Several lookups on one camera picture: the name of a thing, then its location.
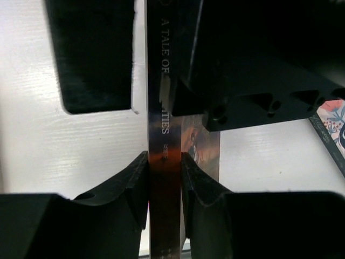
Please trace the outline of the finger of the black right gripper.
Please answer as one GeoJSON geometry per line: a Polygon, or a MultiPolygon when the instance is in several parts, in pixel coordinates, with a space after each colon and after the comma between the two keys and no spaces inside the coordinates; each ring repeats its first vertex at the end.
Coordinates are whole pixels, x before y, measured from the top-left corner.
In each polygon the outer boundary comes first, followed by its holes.
{"type": "Polygon", "coordinates": [[[70,114],[132,107],[134,1],[45,1],[70,114]]]}
{"type": "Polygon", "coordinates": [[[180,1],[172,114],[210,131],[309,118],[344,98],[344,1],[180,1]]]}

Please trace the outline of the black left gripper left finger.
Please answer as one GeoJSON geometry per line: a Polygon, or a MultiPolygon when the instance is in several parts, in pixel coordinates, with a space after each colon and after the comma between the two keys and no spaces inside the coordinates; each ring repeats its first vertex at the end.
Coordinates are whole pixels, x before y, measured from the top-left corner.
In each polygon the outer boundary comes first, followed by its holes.
{"type": "Polygon", "coordinates": [[[70,200],[1,195],[1,258],[138,258],[148,210],[148,154],[70,200]]]}

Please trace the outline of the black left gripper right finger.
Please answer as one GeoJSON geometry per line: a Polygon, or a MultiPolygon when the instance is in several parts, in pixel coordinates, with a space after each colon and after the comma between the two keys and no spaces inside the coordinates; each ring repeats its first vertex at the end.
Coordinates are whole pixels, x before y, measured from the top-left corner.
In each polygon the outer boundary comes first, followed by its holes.
{"type": "Polygon", "coordinates": [[[192,258],[344,258],[344,197],[333,192],[235,193],[181,158],[192,258]]]}

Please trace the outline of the A Tale of Two Cities book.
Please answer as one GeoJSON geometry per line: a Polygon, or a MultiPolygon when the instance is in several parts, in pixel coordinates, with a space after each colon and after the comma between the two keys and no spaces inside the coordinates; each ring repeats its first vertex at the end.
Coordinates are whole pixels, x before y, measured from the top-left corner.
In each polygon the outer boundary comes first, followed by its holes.
{"type": "Polygon", "coordinates": [[[171,47],[176,16],[176,1],[146,2],[151,258],[183,257],[182,153],[219,179],[220,133],[207,131],[201,115],[176,117],[168,111],[169,96],[178,84],[171,47]]]}

